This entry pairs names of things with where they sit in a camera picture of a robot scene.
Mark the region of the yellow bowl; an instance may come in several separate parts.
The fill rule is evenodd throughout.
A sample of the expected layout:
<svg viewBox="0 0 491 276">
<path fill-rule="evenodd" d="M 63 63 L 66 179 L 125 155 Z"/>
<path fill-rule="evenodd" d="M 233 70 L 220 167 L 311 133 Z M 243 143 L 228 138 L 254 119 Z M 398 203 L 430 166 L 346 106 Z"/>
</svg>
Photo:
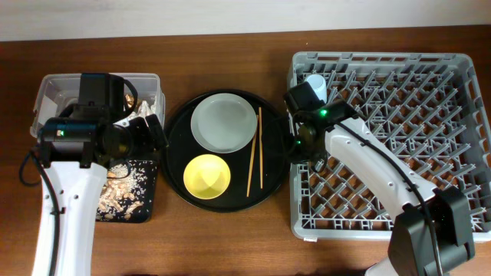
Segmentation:
<svg viewBox="0 0 491 276">
<path fill-rule="evenodd" d="M 198 199 L 209 200 L 221 196 L 229 187 L 231 171 L 226 161 L 212 154 L 192 159 L 183 173 L 188 193 Z"/>
</svg>

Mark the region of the grey round plate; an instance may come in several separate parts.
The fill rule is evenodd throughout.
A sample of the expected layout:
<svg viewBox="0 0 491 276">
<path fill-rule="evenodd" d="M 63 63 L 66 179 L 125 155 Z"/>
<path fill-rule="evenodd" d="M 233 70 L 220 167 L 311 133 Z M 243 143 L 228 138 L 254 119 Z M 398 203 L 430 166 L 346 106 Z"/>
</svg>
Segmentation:
<svg viewBox="0 0 491 276">
<path fill-rule="evenodd" d="M 256 112 L 245 98 L 231 93 L 205 97 L 194 109 L 190 127 L 196 142 L 214 153 L 234 153 L 254 137 Z"/>
</svg>

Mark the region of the white tissue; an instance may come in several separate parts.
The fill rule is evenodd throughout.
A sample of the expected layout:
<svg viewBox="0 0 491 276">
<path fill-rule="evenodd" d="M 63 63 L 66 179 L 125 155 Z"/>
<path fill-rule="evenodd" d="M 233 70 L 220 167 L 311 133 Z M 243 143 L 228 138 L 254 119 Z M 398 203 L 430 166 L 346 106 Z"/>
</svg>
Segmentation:
<svg viewBox="0 0 491 276">
<path fill-rule="evenodd" d="M 149 105 L 145 100 L 143 100 L 141 102 L 141 104 L 138 106 L 136 111 L 132 112 L 128 117 L 117 121 L 115 123 L 115 125 L 122 126 L 122 127 L 128 127 L 130 124 L 130 121 L 137 118 L 137 117 L 145 118 L 149 115 L 155 114 L 156 108 L 157 108 L 156 104 Z"/>
</svg>

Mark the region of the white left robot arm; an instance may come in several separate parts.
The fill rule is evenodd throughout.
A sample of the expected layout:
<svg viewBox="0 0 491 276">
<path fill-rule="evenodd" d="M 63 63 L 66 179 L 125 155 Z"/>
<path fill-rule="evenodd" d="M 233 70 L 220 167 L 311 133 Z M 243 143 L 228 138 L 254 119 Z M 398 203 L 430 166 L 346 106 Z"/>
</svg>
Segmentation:
<svg viewBox="0 0 491 276">
<path fill-rule="evenodd" d="M 43 187 L 34 275 L 88 275 L 97 203 L 109 168 L 148 160 L 164 147 L 164 95 L 148 73 L 56 74 L 77 83 L 64 108 L 40 109 L 37 145 L 28 153 Z"/>
</svg>

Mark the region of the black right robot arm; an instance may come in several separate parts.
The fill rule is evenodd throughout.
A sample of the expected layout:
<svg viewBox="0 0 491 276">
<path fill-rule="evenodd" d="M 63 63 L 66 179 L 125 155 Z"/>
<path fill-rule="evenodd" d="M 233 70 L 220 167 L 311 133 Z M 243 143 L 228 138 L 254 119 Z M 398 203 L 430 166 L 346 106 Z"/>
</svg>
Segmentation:
<svg viewBox="0 0 491 276">
<path fill-rule="evenodd" d="M 292 124 L 293 163 L 333 156 L 375 195 L 394 223 L 387 257 L 367 275 L 444 275 L 475 255 L 470 208 L 455 186 L 439 189 L 369 130 L 348 103 L 326 103 L 308 83 L 283 97 Z"/>
</svg>

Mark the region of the wooden chopstick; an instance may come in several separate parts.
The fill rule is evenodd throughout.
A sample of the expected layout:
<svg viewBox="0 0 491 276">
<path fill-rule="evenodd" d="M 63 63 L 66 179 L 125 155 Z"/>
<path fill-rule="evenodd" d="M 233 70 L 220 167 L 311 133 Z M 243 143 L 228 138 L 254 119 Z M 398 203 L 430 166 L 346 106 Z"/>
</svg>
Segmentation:
<svg viewBox="0 0 491 276">
<path fill-rule="evenodd" d="M 259 164 L 260 164 L 260 189 L 263 189 L 264 176 L 263 176 L 262 108 L 261 107 L 259 107 Z"/>
<path fill-rule="evenodd" d="M 256 145 L 256 139 L 257 139 L 258 125 L 259 125 L 258 121 L 259 121 L 259 115 L 256 115 L 256 129 L 254 132 L 254 136 L 252 138 L 252 147 L 251 147 L 251 153 L 250 153 L 250 159 L 249 159 L 249 172 L 248 172 L 246 197 L 249 197 L 249 195 L 250 195 L 250 189 L 251 189 L 251 183 L 252 183 L 252 173 L 253 173 L 253 166 L 254 166 L 254 159 L 255 159 L 255 145 Z"/>
</svg>

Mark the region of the light blue cup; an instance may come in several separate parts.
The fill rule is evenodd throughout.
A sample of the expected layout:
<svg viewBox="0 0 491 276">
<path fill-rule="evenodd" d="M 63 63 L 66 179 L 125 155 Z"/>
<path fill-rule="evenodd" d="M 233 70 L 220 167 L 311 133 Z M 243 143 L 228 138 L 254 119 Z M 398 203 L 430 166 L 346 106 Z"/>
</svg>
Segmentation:
<svg viewBox="0 0 491 276">
<path fill-rule="evenodd" d="M 311 86 L 319 100 L 322 100 L 325 104 L 328 102 L 326 80 L 322 75 L 310 74 L 305 78 L 305 82 Z"/>
</svg>

